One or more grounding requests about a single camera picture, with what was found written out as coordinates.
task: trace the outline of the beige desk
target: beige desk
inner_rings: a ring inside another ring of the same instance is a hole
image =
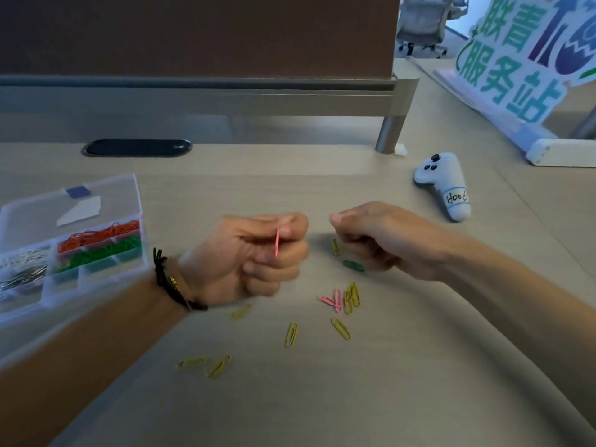
[[[500,248],[596,305],[589,169],[544,169],[479,115],[422,76],[402,140],[407,157],[371,144],[379,119],[343,119],[328,136],[358,144],[298,145],[294,124],[260,120],[282,144],[196,145],[177,159],[89,159],[81,144],[0,145],[0,202],[112,174],[136,172],[147,231],[166,251],[199,239],[225,213],[302,210],[311,254],[295,282],[257,299],[243,320],[232,308],[189,316],[94,401],[55,446],[587,446],[596,433],[518,351],[443,285],[404,275],[354,275],[330,253],[328,214],[379,199],[446,224],[417,165],[458,154],[472,217],[454,229]],[[232,128],[248,129],[238,121]],[[558,205],[551,203],[554,196]],[[342,315],[350,342],[333,329],[317,295],[356,280],[362,306]],[[14,350],[74,309],[0,331]],[[298,323],[291,350],[288,324]],[[178,373],[176,362],[232,354],[213,382]]]

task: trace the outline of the forearm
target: forearm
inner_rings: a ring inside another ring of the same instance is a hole
[[[476,241],[447,261],[442,280],[532,360],[596,427],[596,310]]]
[[[6,445],[47,445],[185,315],[153,274],[0,372]]]

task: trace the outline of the plastic organizer box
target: plastic organizer box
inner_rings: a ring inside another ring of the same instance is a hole
[[[80,189],[82,196],[71,191]],[[57,225],[79,202],[97,196],[99,214]],[[86,233],[85,240],[72,240],[73,234],[86,231],[104,231],[103,237],[109,238],[96,241],[97,236]],[[56,307],[149,266],[134,174],[11,202],[0,212],[0,323]],[[37,271],[33,282],[31,270]],[[30,273],[27,283],[17,285],[19,273]]]

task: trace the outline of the office chair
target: office chair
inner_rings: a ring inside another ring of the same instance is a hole
[[[453,5],[449,10],[447,20],[455,20],[468,14],[470,0],[453,0]]]
[[[447,54],[447,48],[440,45],[445,38],[445,23],[451,10],[453,0],[404,0],[399,13],[397,41],[399,51],[408,45],[408,56],[416,46],[432,51],[443,50],[441,55]]]

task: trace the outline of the white game controller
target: white game controller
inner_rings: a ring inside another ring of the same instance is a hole
[[[453,221],[462,222],[470,216],[470,197],[464,173],[454,154],[433,155],[414,172],[413,179],[416,183],[434,184]]]

